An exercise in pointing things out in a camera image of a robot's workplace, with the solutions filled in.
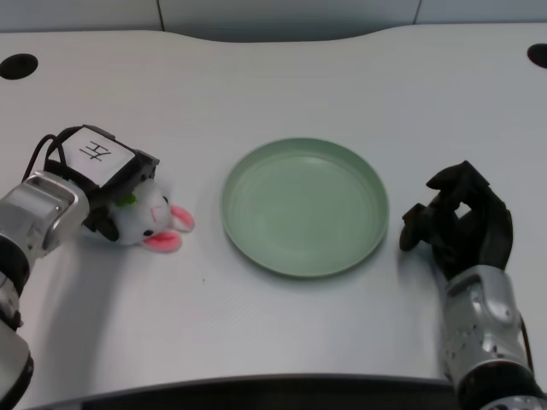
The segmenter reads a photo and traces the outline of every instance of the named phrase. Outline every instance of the black hole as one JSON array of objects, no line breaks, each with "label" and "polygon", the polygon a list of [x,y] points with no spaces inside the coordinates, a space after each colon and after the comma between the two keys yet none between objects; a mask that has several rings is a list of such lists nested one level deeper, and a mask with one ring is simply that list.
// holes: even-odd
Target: black hole
[{"label": "black hole", "polygon": [[528,49],[528,58],[535,65],[547,68],[547,44],[535,44]]},{"label": "black hole", "polygon": [[38,59],[30,54],[16,54],[0,63],[3,79],[24,79],[36,71]]}]

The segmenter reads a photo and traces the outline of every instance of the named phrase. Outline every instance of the pink bunny ear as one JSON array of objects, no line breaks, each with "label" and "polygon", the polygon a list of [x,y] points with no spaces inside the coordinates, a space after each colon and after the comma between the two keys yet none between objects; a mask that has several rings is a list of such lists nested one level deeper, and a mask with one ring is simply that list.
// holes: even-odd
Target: pink bunny ear
[{"label": "pink bunny ear", "polygon": [[194,229],[194,219],[188,211],[176,205],[171,206],[171,215],[173,216],[171,226],[177,231],[192,232]]},{"label": "pink bunny ear", "polygon": [[155,252],[174,252],[182,245],[182,239],[177,232],[160,232],[143,241],[143,246]]}]

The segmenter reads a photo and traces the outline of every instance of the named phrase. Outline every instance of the white plush toy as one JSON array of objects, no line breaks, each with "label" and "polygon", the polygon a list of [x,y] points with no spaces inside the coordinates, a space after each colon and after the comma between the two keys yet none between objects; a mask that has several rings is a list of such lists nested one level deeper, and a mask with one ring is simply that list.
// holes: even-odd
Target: white plush toy
[{"label": "white plush toy", "polygon": [[194,219],[181,207],[171,205],[153,179],[137,185],[123,201],[110,205],[110,218],[120,233],[116,243],[142,244],[156,252],[174,252],[182,244],[181,232],[194,229]]}]

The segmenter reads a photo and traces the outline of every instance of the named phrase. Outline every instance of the white label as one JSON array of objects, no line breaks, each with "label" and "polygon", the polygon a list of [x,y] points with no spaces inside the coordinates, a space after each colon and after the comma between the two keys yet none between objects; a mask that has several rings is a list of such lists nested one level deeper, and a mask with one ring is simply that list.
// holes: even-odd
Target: white label
[{"label": "white label", "polygon": [[[67,165],[102,187],[134,156],[133,152],[88,128],[62,143]],[[60,161],[57,150],[50,159]]]}]

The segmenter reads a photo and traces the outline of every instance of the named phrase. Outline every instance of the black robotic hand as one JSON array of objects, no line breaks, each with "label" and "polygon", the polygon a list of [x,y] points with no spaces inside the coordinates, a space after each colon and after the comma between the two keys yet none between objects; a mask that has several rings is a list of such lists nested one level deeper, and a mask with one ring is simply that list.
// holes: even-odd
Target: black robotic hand
[{"label": "black robotic hand", "polygon": [[[483,176],[464,161],[445,168],[427,186],[439,193],[427,207],[418,203],[403,216],[401,250],[430,243],[447,280],[477,265],[504,270],[513,245],[511,213]],[[470,211],[458,218],[461,202]]]}]

